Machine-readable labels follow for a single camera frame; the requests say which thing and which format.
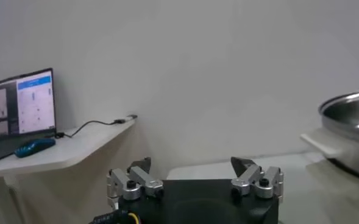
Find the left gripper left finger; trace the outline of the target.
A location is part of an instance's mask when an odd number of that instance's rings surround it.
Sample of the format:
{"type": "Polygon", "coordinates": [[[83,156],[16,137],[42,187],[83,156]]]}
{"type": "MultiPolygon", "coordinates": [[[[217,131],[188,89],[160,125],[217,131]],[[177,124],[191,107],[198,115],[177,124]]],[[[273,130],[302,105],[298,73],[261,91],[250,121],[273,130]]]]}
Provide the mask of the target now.
{"type": "Polygon", "coordinates": [[[151,158],[134,161],[125,170],[110,169],[107,174],[107,203],[112,209],[119,208],[119,201],[134,202],[143,196],[160,200],[165,194],[162,180],[149,174],[151,158]]]}

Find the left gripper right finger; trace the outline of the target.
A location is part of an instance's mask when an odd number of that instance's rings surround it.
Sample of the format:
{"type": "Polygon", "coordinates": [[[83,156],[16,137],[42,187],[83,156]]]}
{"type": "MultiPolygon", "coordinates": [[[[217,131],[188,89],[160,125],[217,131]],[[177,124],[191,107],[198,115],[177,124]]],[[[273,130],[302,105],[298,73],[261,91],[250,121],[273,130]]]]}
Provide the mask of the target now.
{"type": "Polygon", "coordinates": [[[251,159],[231,157],[231,165],[236,178],[231,180],[231,194],[236,200],[248,196],[251,192],[256,197],[268,200],[276,196],[283,199],[283,172],[281,168],[270,166],[264,170],[251,159]]]}

